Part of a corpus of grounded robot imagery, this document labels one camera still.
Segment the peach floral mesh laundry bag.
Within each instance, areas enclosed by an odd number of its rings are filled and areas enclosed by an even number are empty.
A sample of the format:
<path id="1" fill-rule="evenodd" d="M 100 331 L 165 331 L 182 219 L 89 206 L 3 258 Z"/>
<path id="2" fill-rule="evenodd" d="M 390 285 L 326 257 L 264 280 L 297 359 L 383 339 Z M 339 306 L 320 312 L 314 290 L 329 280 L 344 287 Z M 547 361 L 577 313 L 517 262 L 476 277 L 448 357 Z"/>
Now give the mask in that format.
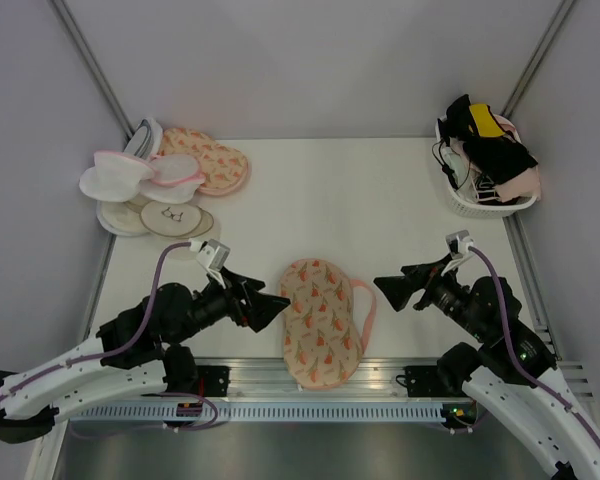
<path id="1" fill-rule="evenodd" d="M 354 320 L 354 293 L 370 294 L 369 311 L 361 327 Z M 352 279 L 335 264 L 319 259 L 294 261 L 279 280 L 280 295 L 291 300 L 283 311 L 283 359 L 300 360 L 304 354 L 324 355 L 358 364 L 366 353 L 376 318 L 377 299 L 372 288 Z"/>

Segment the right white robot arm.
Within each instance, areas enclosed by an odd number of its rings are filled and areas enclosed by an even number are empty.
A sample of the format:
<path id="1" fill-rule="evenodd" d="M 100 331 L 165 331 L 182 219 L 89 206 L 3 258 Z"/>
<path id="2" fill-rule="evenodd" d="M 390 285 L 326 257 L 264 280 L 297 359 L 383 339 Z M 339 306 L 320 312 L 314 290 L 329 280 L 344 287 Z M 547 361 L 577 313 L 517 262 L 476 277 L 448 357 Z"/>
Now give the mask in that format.
<path id="1" fill-rule="evenodd" d="M 436 381 L 495 417 L 552 479 L 600 479 L 600 429 L 568 385 L 554 353 L 519 319 L 521 304 L 492 263 L 472 286 L 461 285 L 452 256 L 404 266 L 375 286 L 395 311 L 415 293 L 414 309 L 435 307 L 478 342 L 461 342 L 436 362 Z"/>

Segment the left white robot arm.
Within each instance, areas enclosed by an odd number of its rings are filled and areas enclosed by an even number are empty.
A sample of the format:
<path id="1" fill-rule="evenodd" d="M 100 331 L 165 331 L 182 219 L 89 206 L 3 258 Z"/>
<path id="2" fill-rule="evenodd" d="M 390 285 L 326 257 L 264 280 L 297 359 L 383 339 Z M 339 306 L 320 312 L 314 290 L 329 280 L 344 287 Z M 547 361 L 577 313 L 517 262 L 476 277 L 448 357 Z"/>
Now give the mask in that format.
<path id="1" fill-rule="evenodd" d="M 202 291 L 154 285 L 137 306 L 70 351 L 22 373 L 0 370 L 0 441 L 25 443 L 89 408 L 138 395 L 199 395 L 198 366 L 184 341 L 228 318 L 258 333 L 290 300 L 223 269 Z"/>

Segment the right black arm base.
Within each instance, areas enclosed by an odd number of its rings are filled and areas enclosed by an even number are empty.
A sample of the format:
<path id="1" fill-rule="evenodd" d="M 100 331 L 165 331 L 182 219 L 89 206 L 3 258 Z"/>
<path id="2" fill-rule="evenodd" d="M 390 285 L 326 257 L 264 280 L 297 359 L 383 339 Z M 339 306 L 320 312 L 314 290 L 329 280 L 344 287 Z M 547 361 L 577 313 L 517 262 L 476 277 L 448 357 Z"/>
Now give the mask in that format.
<path id="1" fill-rule="evenodd" d="M 403 382 L 410 398 L 451 398 L 436 365 L 407 365 Z"/>

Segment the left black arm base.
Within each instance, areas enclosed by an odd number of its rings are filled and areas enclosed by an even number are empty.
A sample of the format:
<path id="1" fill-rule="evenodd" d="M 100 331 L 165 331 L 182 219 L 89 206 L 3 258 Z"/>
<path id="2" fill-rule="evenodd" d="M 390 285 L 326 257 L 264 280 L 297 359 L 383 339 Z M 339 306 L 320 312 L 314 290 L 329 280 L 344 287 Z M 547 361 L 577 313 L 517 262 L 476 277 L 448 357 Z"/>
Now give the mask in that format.
<path id="1" fill-rule="evenodd" d="M 200 365 L 192 392 L 206 398 L 224 398 L 230 384 L 230 368 L 224 365 Z"/>

